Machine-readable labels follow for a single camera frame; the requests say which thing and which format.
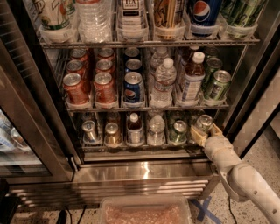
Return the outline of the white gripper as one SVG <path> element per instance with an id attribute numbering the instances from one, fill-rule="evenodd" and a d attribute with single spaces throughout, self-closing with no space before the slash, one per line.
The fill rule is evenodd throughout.
<path id="1" fill-rule="evenodd" d="M 234 146 L 223 136 L 220 128 L 214 123 L 210 129 L 211 136 L 194 125 L 191 126 L 191 135 L 197 145 L 204 148 L 207 157 L 218 168 L 218 172 L 229 174 L 241 160 L 234 151 Z"/>

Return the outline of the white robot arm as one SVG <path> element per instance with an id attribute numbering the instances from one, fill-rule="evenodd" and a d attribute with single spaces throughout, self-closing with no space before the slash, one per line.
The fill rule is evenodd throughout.
<path id="1" fill-rule="evenodd" d="M 213 124 L 209 132 L 191 126 L 193 140 L 215 164 L 227 195 L 235 201 L 252 201 L 270 224 L 280 224 L 280 198 L 263 176 L 241 160 L 234 146 Z"/>

